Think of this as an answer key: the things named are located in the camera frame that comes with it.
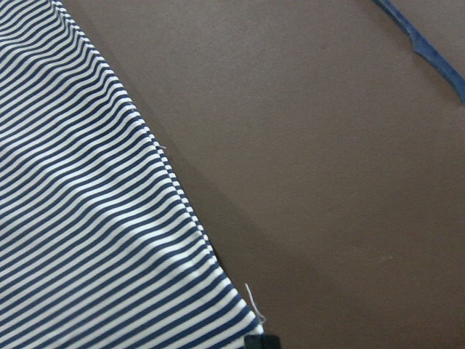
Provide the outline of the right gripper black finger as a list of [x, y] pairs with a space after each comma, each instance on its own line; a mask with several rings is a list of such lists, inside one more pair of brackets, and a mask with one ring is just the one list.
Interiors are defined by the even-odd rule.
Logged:
[[271, 334], [247, 335], [244, 337], [245, 349], [280, 349], [280, 338]]

